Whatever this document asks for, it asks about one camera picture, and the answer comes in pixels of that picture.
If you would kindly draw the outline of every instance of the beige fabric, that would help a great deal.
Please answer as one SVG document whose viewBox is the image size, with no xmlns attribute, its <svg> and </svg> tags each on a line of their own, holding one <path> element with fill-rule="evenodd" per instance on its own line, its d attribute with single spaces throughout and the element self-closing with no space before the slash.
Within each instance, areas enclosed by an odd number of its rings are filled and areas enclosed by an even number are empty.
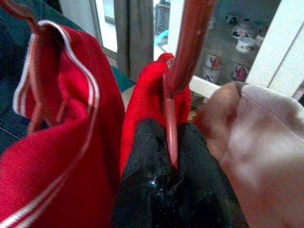
<svg viewBox="0 0 304 228">
<path fill-rule="evenodd" d="M 250 227 L 304 227 L 304 109 L 299 103 L 245 85 L 222 153 L 215 156 Z"/>
</svg>

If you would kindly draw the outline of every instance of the wall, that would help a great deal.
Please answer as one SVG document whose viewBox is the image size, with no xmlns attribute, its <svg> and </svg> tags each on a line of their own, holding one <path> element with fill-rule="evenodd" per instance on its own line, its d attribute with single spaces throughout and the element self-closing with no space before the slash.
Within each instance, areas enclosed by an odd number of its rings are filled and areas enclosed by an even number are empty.
<svg viewBox="0 0 304 228">
<path fill-rule="evenodd" d="M 90 0 L 60 0 L 63 14 L 84 31 L 96 37 Z"/>
</svg>

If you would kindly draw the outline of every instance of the red clothing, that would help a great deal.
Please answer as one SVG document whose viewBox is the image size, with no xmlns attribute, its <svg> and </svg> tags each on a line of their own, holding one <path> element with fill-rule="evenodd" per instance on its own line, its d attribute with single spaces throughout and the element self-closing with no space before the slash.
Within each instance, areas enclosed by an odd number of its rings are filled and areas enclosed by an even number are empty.
<svg viewBox="0 0 304 228">
<path fill-rule="evenodd" d="M 124 106 L 106 56 L 93 37 L 51 21 L 65 43 L 46 40 L 41 75 L 46 102 L 64 122 L 8 148 L 0 160 L 0 227 L 109 227 L 119 185 Z M 35 101 L 27 68 L 14 94 L 14 110 L 31 117 Z"/>
<path fill-rule="evenodd" d="M 148 64 L 140 73 L 123 121 L 120 174 L 122 175 L 128 161 L 135 136 L 137 124 L 152 118 L 165 127 L 162 113 L 162 76 L 167 69 L 168 59 L 172 54 L 162 54 L 157 61 Z M 175 95 L 176 121 L 187 121 L 191 109 L 191 92 L 189 88 Z"/>
</svg>

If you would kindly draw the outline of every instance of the plastic hanger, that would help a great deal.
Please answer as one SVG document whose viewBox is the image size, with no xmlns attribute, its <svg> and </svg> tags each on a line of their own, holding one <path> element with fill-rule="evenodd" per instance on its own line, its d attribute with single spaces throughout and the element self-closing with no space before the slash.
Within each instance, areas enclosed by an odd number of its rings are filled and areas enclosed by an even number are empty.
<svg viewBox="0 0 304 228">
<path fill-rule="evenodd" d="M 185 0 L 176 57 L 168 61 L 168 70 L 163 75 L 168 152 L 171 165 L 176 169 L 178 141 L 174 96 L 192 79 L 214 5 L 215 0 Z"/>
<path fill-rule="evenodd" d="M 32 45 L 30 65 L 28 68 L 30 86 L 36 104 L 31 121 L 28 125 L 28 133 L 30 134 L 41 129 L 43 120 L 46 120 L 50 126 L 57 125 L 63 118 L 63 112 L 65 110 L 66 104 L 63 102 L 61 104 L 57 117 L 53 117 L 44 100 L 41 75 L 39 74 L 39 60 L 43 38 L 45 36 L 50 36 L 50 34 L 48 34 L 38 24 L 38 20 L 35 17 L 35 14 L 28 6 L 24 4 L 17 4 L 12 0 L 0 0 L 0 5 L 12 16 L 20 19 L 25 19 L 28 22 L 31 31 L 36 35 Z"/>
</svg>

